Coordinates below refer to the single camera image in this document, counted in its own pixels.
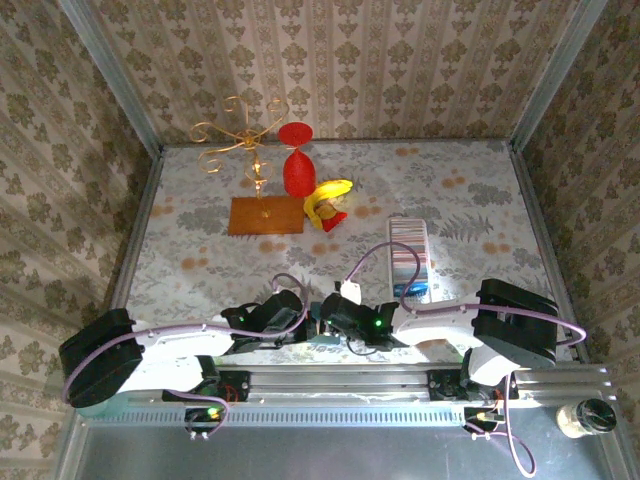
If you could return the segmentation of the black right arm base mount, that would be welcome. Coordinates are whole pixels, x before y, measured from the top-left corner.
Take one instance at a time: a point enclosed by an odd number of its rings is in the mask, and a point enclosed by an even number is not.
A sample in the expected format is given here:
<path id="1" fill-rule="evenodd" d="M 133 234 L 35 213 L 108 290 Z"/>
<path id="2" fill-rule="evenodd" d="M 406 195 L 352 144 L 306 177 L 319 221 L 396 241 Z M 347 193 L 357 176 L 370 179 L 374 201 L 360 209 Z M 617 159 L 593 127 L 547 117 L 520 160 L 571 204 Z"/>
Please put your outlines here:
<path id="1" fill-rule="evenodd" d="M 505 381 L 488 386 L 476 383 L 465 369 L 437 369 L 427 372 L 431 401 L 490 402 L 504 398 Z"/>

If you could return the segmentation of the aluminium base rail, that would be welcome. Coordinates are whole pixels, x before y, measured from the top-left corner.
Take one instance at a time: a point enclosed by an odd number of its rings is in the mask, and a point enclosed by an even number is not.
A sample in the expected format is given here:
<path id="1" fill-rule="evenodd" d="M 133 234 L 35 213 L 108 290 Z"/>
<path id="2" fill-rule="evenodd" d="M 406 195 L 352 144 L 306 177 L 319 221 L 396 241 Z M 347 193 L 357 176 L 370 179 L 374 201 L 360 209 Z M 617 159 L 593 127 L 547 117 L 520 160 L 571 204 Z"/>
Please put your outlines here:
<path id="1" fill-rule="evenodd" d="M 429 402 L 489 407 L 495 401 L 431 401 L 427 372 L 458 364 L 318 364 L 221 366 L 251 373 L 250 404 L 425 405 Z M 510 400 L 517 408 L 560 406 L 588 398 L 616 399 L 606 368 L 559 363 L 551 369 L 511 374 Z"/>

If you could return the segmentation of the red goblet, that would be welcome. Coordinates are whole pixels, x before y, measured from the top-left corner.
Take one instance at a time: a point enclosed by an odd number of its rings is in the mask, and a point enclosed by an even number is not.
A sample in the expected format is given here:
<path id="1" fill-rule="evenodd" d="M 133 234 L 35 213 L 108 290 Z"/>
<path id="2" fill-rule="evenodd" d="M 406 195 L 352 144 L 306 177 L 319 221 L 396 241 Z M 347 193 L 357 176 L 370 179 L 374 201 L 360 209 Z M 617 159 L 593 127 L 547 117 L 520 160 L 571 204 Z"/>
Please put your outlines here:
<path id="1" fill-rule="evenodd" d="M 278 132 L 279 140 L 293 148 L 283 166 L 284 188 L 292 197 L 304 198 L 315 190 L 316 170 L 311 158 L 302 151 L 312 137 L 312 128 L 303 122 L 287 123 Z"/>

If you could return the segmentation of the glass jar with black lid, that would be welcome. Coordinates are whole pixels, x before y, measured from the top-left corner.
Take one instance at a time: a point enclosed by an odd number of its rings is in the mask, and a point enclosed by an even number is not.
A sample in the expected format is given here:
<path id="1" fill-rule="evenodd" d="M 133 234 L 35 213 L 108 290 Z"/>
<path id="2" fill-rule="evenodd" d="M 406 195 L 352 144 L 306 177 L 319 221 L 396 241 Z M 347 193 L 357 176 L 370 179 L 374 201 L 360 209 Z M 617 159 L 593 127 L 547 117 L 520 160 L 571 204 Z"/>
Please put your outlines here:
<path id="1" fill-rule="evenodd" d="M 607 402 L 590 398 L 560 407 L 556 423 L 565 436 L 577 439 L 612 432 L 617 426 L 617 417 Z"/>

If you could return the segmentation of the slotted metal strip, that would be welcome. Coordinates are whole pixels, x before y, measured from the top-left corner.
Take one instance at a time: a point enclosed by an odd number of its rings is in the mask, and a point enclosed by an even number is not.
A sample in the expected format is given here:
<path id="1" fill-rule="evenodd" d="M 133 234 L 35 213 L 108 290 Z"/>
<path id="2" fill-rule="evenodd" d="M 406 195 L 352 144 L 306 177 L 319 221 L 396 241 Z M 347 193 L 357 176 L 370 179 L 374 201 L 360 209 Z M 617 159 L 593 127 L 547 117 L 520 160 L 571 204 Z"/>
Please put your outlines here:
<path id="1" fill-rule="evenodd" d="M 107 419 L 109 425 L 186 426 L 178 406 L 130 407 Z M 226 421 L 233 427 L 457 427 L 464 409 L 453 406 L 233 407 Z"/>

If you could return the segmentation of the floral tablecloth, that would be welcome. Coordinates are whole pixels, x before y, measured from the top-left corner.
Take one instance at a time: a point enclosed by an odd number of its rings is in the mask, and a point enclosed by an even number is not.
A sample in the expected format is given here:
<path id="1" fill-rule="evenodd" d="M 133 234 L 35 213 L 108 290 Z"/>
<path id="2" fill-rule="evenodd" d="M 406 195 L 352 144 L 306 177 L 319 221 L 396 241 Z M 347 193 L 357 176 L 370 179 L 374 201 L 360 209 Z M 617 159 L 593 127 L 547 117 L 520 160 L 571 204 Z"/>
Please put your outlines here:
<path id="1" fill-rule="evenodd" d="M 388 221 L 423 219 L 434 301 L 475 294 L 496 278 L 544 297 L 548 278 L 506 144 L 502 141 L 313 142 L 319 181 L 347 179 L 336 206 L 348 217 L 330 232 L 231 236 L 231 199 L 250 196 L 243 151 L 208 175 L 196 147 L 164 153 L 151 217 L 131 285 L 130 316 L 154 325 L 195 323 L 271 294 L 280 275 L 312 301 L 351 277 L 366 305 L 392 297 Z"/>

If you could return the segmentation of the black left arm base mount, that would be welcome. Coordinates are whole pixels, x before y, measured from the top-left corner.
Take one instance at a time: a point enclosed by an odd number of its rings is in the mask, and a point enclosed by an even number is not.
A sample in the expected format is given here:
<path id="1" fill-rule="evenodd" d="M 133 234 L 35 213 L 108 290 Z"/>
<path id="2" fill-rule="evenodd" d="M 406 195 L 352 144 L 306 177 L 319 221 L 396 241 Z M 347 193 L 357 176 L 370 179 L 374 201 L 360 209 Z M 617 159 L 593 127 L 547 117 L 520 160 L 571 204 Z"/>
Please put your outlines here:
<path id="1" fill-rule="evenodd" d="M 222 370 L 206 374 L 194 389 L 203 396 L 215 396 L 227 402 L 246 402 L 251 387 L 251 373 L 246 370 Z"/>

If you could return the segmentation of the small circuit board with LED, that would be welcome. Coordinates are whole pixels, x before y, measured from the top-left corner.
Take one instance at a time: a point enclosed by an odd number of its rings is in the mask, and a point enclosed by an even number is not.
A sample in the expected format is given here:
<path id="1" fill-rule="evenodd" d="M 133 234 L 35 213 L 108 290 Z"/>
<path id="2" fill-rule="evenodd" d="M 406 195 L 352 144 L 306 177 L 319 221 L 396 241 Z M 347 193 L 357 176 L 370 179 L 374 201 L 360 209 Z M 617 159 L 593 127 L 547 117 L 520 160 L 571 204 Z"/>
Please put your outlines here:
<path id="1" fill-rule="evenodd" d="M 505 422 L 504 415 L 497 408 L 465 407 L 463 416 L 463 429 L 471 435 L 473 440 L 478 438 L 490 440 Z"/>
<path id="2" fill-rule="evenodd" d="M 185 430 L 191 441 L 209 440 L 227 420 L 228 411 L 224 407 L 203 407 L 187 409 L 184 416 Z"/>

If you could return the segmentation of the yellow banana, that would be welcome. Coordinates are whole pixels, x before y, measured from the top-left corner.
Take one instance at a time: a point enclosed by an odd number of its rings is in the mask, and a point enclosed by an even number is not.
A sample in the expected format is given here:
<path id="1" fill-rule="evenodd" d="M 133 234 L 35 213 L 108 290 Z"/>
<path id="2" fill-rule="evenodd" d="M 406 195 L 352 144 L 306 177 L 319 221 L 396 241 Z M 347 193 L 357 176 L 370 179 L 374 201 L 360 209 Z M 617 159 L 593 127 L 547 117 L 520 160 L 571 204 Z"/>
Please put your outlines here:
<path id="1" fill-rule="evenodd" d="M 311 224 L 318 230 L 323 230 L 321 218 L 316 213 L 316 206 L 322 200 L 330 200 L 344 196 L 349 193 L 353 187 L 353 182 L 346 179 L 329 180 L 318 185 L 315 191 L 309 195 L 303 203 L 305 215 L 311 221 Z"/>

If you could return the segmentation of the blue credit card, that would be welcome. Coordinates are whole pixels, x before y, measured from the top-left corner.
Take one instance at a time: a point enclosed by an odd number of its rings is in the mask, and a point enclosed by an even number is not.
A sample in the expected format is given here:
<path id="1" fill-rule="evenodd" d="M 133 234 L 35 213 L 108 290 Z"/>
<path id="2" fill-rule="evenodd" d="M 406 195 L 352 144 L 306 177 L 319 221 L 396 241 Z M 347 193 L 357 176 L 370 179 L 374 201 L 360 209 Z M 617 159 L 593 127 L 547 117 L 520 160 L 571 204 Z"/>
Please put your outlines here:
<path id="1" fill-rule="evenodd" d="M 405 284 L 394 283 L 392 286 L 393 297 L 400 300 L 401 297 L 409 303 L 430 303 L 431 293 L 429 284 L 426 281 L 416 281 L 412 283 L 407 291 Z"/>

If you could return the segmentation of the white ribbed rack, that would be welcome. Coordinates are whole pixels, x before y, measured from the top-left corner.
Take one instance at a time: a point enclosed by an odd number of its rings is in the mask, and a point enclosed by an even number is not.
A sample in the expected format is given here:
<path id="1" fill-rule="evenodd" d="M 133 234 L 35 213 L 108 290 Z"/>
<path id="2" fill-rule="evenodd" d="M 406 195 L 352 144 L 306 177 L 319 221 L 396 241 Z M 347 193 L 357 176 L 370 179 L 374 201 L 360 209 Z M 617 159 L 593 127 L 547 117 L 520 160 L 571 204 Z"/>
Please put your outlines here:
<path id="1" fill-rule="evenodd" d="M 426 222 L 418 218 L 391 217 L 389 239 L 410 247 L 416 253 L 420 260 L 420 270 L 414 282 L 426 281 L 430 288 L 430 255 Z M 390 247 L 391 290 L 394 283 L 408 284 L 415 270 L 415 258 L 408 250 L 396 245 Z"/>

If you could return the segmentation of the teal card holder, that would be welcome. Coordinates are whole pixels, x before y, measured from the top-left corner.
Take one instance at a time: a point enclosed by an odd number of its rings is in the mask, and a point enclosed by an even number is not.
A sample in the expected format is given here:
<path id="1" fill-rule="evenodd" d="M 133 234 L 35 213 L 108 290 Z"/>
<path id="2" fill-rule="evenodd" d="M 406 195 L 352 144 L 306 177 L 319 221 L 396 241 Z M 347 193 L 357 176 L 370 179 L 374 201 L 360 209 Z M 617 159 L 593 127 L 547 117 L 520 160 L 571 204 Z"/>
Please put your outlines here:
<path id="1" fill-rule="evenodd" d="M 331 327 L 331 323 L 328 320 L 321 318 L 321 303 L 320 303 L 320 319 L 315 320 L 320 327 L 320 334 L 313 340 L 307 341 L 313 345 L 339 345 L 341 343 L 339 334 Z"/>

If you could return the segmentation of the grey metal plate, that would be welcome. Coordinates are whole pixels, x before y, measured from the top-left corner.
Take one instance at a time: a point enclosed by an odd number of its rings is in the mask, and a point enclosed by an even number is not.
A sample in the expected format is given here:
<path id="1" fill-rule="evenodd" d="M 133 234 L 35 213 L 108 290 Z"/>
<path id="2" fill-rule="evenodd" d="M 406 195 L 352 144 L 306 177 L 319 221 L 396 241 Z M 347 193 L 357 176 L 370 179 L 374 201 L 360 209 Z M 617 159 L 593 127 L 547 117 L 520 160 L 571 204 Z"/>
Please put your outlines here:
<path id="1" fill-rule="evenodd" d="M 461 428 L 181 428 L 90 432 L 76 480 L 525 480 L 505 440 Z"/>

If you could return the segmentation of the aluminium table edge rail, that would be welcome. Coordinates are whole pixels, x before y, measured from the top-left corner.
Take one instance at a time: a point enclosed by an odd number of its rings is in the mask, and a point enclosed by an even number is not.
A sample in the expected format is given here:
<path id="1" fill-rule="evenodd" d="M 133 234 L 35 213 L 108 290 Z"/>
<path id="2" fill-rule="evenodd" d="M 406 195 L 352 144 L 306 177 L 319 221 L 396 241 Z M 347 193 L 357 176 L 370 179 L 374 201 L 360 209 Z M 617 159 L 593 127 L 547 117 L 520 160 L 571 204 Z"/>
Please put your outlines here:
<path id="1" fill-rule="evenodd" d="M 123 255 L 116 263 L 114 280 L 109 284 L 104 302 L 98 309 L 99 315 L 111 309 L 127 306 L 144 236 L 151 217 L 151 210 L 160 185 L 163 166 L 164 152 L 163 149 L 160 149 L 159 154 L 152 159 L 130 235 L 124 244 Z"/>
<path id="2" fill-rule="evenodd" d="M 548 233 L 544 215 L 527 169 L 526 161 L 522 153 L 510 143 L 508 143 L 507 146 L 548 278 L 551 293 L 559 307 L 561 318 L 568 322 L 578 324 L 571 304 L 571 298 L 566 289 L 560 265 Z"/>

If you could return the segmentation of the aluminium frame post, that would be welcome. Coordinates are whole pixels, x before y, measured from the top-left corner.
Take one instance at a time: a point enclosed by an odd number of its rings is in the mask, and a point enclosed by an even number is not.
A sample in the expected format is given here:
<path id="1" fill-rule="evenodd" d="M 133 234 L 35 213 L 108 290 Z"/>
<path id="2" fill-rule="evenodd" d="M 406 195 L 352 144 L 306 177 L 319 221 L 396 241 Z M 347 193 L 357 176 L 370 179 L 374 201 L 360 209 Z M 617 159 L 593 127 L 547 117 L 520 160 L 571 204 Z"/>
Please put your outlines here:
<path id="1" fill-rule="evenodd" d="M 59 0 L 59 3 L 140 142 L 153 160 L 158 159 L 162 154 L 162 142 L 146 112 L 141 96 L 127 75 L 124 61 L 101 24 L 92 0 Z"/>
<path id="2" fill-rule="evenodd" d="M 551 101 L 569 73 L 577 55 L 604 11 L 608 0 L 579 0 L 554 48 L 543 75 L 516 124 L 510 144 L 521 152 L 535 132 Z"/>

